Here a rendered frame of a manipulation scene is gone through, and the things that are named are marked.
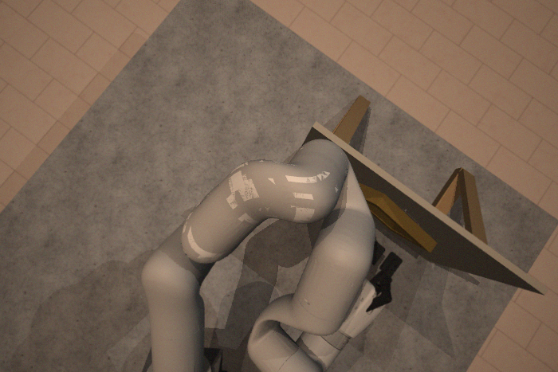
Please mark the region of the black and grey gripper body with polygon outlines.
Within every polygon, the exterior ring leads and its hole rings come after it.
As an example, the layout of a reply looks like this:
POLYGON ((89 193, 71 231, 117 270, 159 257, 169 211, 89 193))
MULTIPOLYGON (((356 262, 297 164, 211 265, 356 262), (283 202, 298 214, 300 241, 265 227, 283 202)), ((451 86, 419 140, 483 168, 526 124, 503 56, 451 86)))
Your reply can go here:
MULTIPOLYGON (((377 296, 380 295, 381 292, 377 296)), ((366 312, 372 300, 377 296, 373 284, 365 279, 338 331, 349 338, 355 338, 363 332, 385 306, 366 312)))

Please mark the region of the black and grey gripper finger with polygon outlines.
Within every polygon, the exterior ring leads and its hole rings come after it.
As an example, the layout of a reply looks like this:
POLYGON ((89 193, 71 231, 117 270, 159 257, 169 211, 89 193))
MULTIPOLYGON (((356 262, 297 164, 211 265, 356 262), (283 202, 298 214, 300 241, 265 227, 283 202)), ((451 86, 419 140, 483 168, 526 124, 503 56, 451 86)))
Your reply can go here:
POLYGON ((377 263, 377 261, 383 255, 384 252, 385 252, 385 248, 382 245, 380 245, 377 241, 375 241, 373 259, 372 259, 373 265, 377 263))
POLYGON ((395 253, 391 252, 385 261, 380 265, 379 269, 382 270, 378 272, 369 282, 373 284, 376 288, 376 296, 381 292, 380 296, 375 297, 372 300, 371 305, 368 307, 366 312, 381 307, 387 303, 392 301, 391 298, 391 282, 392 276, 397 270, 397 268, 401 265, 403 260, 398 257, 395 253), (380 288, 379 283, 380 282, 380 288))

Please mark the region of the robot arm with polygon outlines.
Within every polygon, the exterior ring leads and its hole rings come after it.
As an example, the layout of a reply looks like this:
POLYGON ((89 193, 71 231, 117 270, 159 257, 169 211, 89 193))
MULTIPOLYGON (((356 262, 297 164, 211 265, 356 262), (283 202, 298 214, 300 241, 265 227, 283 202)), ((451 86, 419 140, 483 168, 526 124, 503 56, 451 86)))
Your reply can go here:
POLYGON ((211 372, 200 287, 214 264, 269 218, 322 226, 296 291, 257 317, 248 355, 261 372, 326 372, 350 339, 338 330, 375 245, 375 222, 347 155, 314 139, 289 163, 248 161, 214 188, 143 267, 153 364, 147 372, 211 372), (296 342, 280 322, 303 331, 296 342))

